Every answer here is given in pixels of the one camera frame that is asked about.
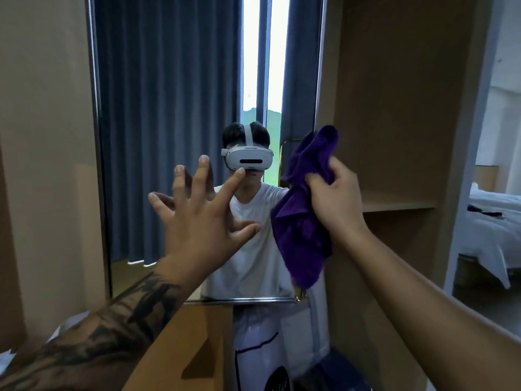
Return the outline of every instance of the gray curtain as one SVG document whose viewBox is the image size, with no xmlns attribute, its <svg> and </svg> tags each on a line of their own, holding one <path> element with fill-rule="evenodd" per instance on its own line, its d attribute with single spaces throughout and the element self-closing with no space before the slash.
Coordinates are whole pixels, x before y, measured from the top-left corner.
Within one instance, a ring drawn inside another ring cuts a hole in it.
<svg viewBox="0 0 521 391">
<path fill-rule="evenodd" d="M 239 118 L 242 0 L 94 0 L 101 172 L 112 262 L 163 253 L 150 191 L 207 154 Z"/>
<path fill-rule="evenodd" d="M 290 0 L 280 143 L 302 139 L 315 127 L 323 0 Z M 298 142 L 282 151 L 282 174 Z"/>
</svg>

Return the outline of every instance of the black hair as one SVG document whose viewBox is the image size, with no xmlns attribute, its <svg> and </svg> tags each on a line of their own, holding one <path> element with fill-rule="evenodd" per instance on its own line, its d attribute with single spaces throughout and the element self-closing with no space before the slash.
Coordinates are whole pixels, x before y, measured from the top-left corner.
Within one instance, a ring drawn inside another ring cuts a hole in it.
<svg viewBox="0 0 521 391">
<path fill-rule="evenodd" d="M 269 133 L 260 122 L 252 122 L 250 124 L 252 130 L 253 142 L 265 148 L 269 148 Z M 237 144 L 246 144 L 246 136 L 244 134 L 244 125 L 235 122 L 228 125 L 223 130 L 223 148 L 228 148 Z"/>
</svg>

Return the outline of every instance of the forearm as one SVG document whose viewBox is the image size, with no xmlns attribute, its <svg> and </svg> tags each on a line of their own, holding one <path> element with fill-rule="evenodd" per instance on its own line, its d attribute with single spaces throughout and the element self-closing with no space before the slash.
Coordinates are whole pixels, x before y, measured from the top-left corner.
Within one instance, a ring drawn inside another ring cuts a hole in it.
<svg viewBox="0 0 521 391">
<path fill-rule="evenodd" d="M 367 233 L 344 239 L 369 288 L 439 390 L 514 389 L 521 344 Z"/>
<path fill-rule="evenodd" d="M 121 389 L 202 277 L 171 266 L 160 261 L 108 306 L 44 345 L 30 365 L 0 379 L 0 390 Z"/>
</svg>

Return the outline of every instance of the window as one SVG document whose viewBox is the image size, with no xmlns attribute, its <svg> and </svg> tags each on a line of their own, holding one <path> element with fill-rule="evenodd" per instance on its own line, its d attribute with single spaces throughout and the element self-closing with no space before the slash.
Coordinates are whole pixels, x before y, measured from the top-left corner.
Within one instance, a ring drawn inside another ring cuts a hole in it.
<svg viewBox="0 0 521 391">
<path fill-rule="evenodd" d="M 289 4 L 290 0 L 243 1 L 241 123 L 249 124 L 258 120 L 268 129 L 274 158 L 273 164 L 264 174 L 264 181 L 272 185 L 278 185 L 279 182 L 280 123 Z"/>
</svg>

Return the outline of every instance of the tattooed arm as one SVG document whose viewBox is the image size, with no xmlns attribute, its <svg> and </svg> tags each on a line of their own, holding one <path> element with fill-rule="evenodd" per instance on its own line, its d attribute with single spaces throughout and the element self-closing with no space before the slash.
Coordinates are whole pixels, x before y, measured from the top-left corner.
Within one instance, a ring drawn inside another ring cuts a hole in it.
<svg viewBox="0 0 521 391">
<path fill-rule="evenodd" d="M 221 267 L 260 226 L 244 221 L 236 232 L 226 227 L 229 203 L 244 170 L 230 178 L 212 202 L 208 158 L 202 156 L 193 177 L 192 198 L 185 171 L 176 167 L 172 211 L 155 194 L 149 200 L 165 229 L 165 257 L 141 281 L 41 348 L 35 360 L 0 378 L 0 390 L 121 389 L 141 357 L 179 306 Z"/>
</svg>

